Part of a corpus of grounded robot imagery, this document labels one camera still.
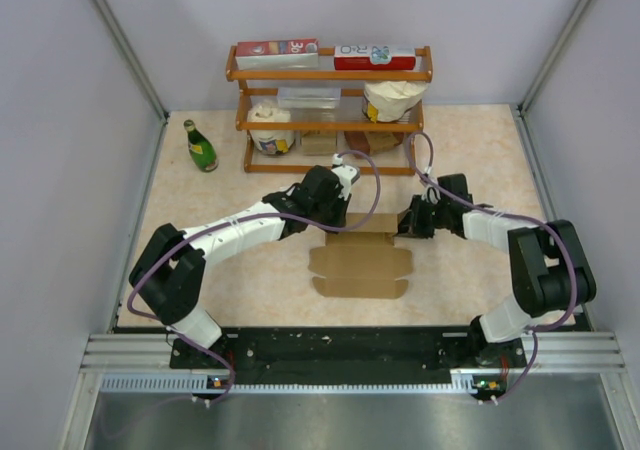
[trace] table top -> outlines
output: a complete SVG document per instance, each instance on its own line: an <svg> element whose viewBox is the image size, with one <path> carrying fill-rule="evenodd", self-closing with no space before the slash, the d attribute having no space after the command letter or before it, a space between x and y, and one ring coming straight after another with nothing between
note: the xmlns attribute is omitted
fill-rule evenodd
<svg viewBox="0 0 640 450"><path fill-rule="evenodd" d="M186 119L212 142L220 158L212 173L200 172L187 151ZM533 180L507 105L425 106L424 130L435 146L434 175L464 173L474 201L540 218ZM237 213L301 175L244 173L245 134L234 128L235 111L173 112L162 144L135 258L153 231L167 222L198 226ZM417 141L419 166L427 146ZM301 158L296 155L270 160ZM379 157L402 161L400 149ZM314 157L330 162L330 157ZM414 177L382 177L377 212L406 209L422 186ZM375 193L373 176L353 190L351 212L366 212ZM506 254L439 231L431 240L396 238L413 252L409 289L397 300L326 298L311 284L309 250L324 244L309 228L280 242L254 247L212 268L200 302L223 326L450 325L468 324L511 294ZM141 299L136 307L146 309ZM119 326L157 324L122 308Z"/></svg>

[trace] green bottle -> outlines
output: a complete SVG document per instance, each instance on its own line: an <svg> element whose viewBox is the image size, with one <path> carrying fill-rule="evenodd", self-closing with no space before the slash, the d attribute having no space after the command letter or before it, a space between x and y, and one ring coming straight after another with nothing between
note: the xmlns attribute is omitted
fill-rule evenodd
<svg viewBox="0 0 640 450"><path fill-rule="evenodd" d="M218 166L218 157L213 145L196 128L193 120L184 121L184 129L189 139L191 158L203 172L212 172Z"/></svg>

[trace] red and white box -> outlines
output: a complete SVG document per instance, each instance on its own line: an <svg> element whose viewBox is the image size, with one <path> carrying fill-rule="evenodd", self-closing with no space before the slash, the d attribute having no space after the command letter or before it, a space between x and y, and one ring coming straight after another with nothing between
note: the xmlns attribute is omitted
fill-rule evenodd
<svg viewBox="0 0 640 450"><path fill-rule="evenodd" d="M238 42L236 62L239 70L269 68L317 68L318 39Z"/></svg>
<svg viewBox="0 0 640 450"><path fill-rule="evenodd" d="M416 52L401 45L337 45L333 66L336 70L413 70Z"/></svg>

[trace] wooden rack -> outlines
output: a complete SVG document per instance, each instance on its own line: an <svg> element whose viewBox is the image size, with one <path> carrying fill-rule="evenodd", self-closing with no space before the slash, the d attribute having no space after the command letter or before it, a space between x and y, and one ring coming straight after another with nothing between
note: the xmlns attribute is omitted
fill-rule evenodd
<svg viewBox="0 0 640 450"><path fill-rule="evenodd" d="M333 57L334 48L320 48L318 54L321 57ZM423 115L422 102L413 107L409 121L406 123L373 123L366 120L349 122L309 122L292 121L287 123L274 122L248 122L247 114L251 109L251 97L276 96L277 88L251 88L248 80L328 80L328 81L420 81L431 82L433 76L433 65L431 62L431 49L429 47L416 48L416 56L421 57L420 70L418 71L346 71L346 70L238 70L236 63L236 46L232 46L227 59L226 77L227 80L237 81L240 87L240 98L238 101L238 112L236 114L236 129L247 132L247 146L244 155L245 172L265 172L265 173L306 173L311 165L259 165L253 163L253 141L249 135L249 130L290 130L308 131L320 130L323 132L400 132L413 133L422 130ZM363 89L343 88L341 97L363 96ZM411 153L415 158L415 146L411 145ZM363 167L362 173L371 174L372 170ZM413 170L406 167L379 167L381 175L413 175Z"/></svg>

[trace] wall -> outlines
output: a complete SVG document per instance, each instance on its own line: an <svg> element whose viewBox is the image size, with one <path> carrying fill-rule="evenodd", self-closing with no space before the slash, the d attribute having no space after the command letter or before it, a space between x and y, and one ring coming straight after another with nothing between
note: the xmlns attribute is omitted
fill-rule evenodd
<svg viewBox="0 0 640 450"><path fill-rule="evenodd" d="M597 0L532 109L561 216L599 284L596 322L616 331L640 390L640 0Z"/></svg>
<svg viewBox="0 0 640 450"><path fill-rule="evenodd" d="M159 131L89 0L0 0L0 435L55 448Z"/></svg>
<svg viewBox="0 0 640 450"><path fill-rule="evenodd" d="M239 40L432 46L439 103L518 102L577 0L109 0L171 110L234 108Z"/></svg>

